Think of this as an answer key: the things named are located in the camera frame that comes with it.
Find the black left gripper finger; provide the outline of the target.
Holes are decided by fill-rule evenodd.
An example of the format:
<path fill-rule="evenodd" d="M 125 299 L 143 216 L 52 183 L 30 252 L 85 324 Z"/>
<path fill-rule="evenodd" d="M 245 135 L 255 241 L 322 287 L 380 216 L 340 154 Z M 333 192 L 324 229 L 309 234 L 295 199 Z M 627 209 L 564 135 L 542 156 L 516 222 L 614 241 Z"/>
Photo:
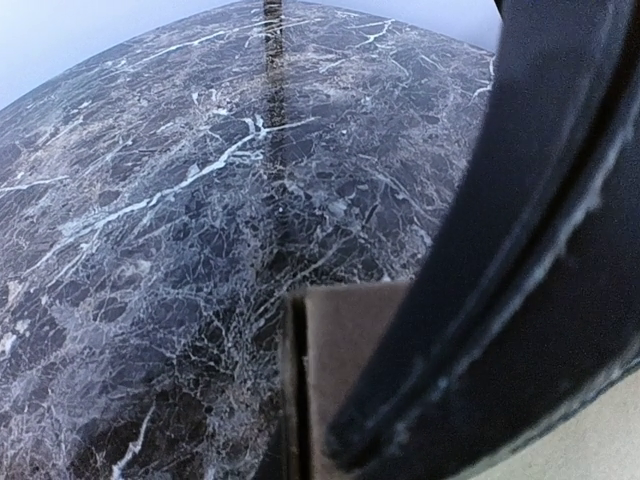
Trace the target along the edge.
<path fill-rule="evenodd" d="M 487 469 L 639 362 L 639 5 L 499 10 L 464 180 L 327 426 L 342 470 Z"/>

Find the brown cardboard box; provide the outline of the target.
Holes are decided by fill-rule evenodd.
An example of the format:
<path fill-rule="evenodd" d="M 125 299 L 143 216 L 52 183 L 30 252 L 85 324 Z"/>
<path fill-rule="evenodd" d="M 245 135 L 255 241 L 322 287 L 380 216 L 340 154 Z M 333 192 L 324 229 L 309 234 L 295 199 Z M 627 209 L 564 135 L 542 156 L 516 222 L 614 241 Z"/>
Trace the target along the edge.
<path fill-rule="evenodd" d="M 390 324 L 405 282 L 309 287 L 287 301 L 281 341 L 281 478 L 341 479 L 322 430 Z M 569 419 L 472 479 L 636 479 L 639 368 Z"/>

